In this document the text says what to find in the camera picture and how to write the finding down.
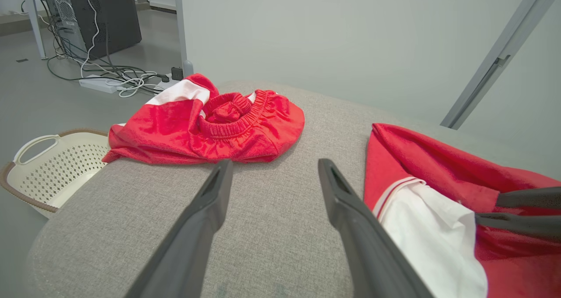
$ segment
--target red fabric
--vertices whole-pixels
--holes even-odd
[[[121,157],[150,164],[270,162],[300,137],[302,110],[273,91],[219,95],[201,74],[185,78],[109,132],[104,162]]]
[[[373,124],[368,144],[365,203],[373,210],[383,192],[413,176],[476,213],[561,215],[537,208],[497,208],[498,194],[561,182],[527,170],[502,167],[425,135]],[[485,269],[490,298],[561,297],[561,245],[505,230],[477,227],[475,257]]]

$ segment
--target basket handle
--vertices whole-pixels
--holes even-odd
[[[46,148],[45,150],[43,150],[43,152],[41,152],[40,154],[34,156],[33,158],[31,158],[30,160],[27,160],[26,162],[22,162],[20,161],[21,156],[24,155],[24,153],[26,153],[26,151],[35,146],[36,144],[43,142],[45,140],[48,139],[54,139],[54,144],[52,144],[49,148]],[[30,142],[28,142],[27,144],[24,144],[23,147],[20,148],[20,150],[18,150],[18,153],[16,153],[16,156],[14,156],[14,163],[19,165],[19,166],[23,166],[24,164],[28,164],[29,162],[35,160],[36,158],[42,156],[44,153],[46,153],[47,151],[51,150],[52,147],[58,145],[58,141],[60,140],[60,136],[58,135],[45,135],[45,136],[40,136],[37,137],[33,140],[30,140]]]

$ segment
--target beige plastic basket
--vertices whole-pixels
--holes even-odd
[[[30,160],[23,154],[36,144],[54,139],[54,144]],[[41,214],[56,212],[104,165],[107,133],[76,129],[35,138],[16,153],[0,174],[0,184],[14,196],[34,206]]]

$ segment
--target gray fabric surface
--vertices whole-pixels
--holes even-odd
[[[303,109],[306,125],[297,144],[274,162],[234,164],[226,222],[215,235],[206,269],[206,298],[352,296],[342,242],[325,212],[317,160],[333,160],[362,195],[373,122],[398,124],[493,162],[559,177],[546,163],[503,146],[367,106],[264,82],[219,87],[244,94],[255,89],[287,96]],[[30,294],[124,296],[212,167],[132,160],[104,167],[36,239],[27,266]]]

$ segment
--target black computer case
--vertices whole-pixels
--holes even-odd
[[[134,0],[90,2],[97,12],[96,20],[88,0],[46,0],[53,17],[52,30],[60,36],[65,50],[70,50],[74,57],[86,58],[97,31],[94,21],[97,21],[99,33],[90,52],[92,59],[140,42],[142,35]]]

